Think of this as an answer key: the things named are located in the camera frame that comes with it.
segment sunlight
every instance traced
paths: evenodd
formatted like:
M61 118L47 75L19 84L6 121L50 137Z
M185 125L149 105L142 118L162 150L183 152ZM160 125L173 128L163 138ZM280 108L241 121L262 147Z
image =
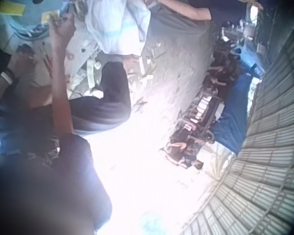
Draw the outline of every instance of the sunlight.
M132 115L115 130L86 138L113 204L111 220L99 235L178 234L202 204L198 198L212 179L194 167L176 167L158 153L163 130L157 130L155 117ZM207 170L211 158L201 160Z
M252 6L250 8L250 20L254 25L256 25L257 19L258 19L258 8L255 6Z

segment crowd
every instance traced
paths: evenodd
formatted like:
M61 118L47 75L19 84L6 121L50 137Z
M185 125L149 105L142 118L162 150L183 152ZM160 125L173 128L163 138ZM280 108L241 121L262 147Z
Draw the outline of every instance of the crowd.
M201 91L178 120L167 146L161 149L175 165L201 170L204 163L197 155L206 143L215 142L211 131L218 121L217 107L223 104L241 75L242 50L231 40L219 37L214 46L212 62L206 72Z

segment wall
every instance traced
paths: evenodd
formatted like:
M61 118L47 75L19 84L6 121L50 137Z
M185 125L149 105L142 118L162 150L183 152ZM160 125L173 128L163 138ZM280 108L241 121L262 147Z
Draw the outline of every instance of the wall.
M294 30L256 92L241 152L183 235L286 234L294 224Z

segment black pants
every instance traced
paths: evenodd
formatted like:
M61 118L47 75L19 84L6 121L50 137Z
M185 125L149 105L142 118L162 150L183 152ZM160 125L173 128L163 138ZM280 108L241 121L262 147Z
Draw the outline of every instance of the black pants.
M0 101L0 153L20 151L44 155L58 143L51 105L27 108L10 86ZM131 113L128 80L123 64L108 62L102 69L104 98L86 96L70 100L75 134L85 136L113 129Z

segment black sleeve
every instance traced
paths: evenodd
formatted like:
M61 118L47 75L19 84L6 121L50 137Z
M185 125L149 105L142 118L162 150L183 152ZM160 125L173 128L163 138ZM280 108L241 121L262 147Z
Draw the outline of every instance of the black sleeve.
M89 143L73 134L61 138L59 158L54 160L54 168L78 184L91 198L89 208L97 231L110 219L112 204L94 168Z

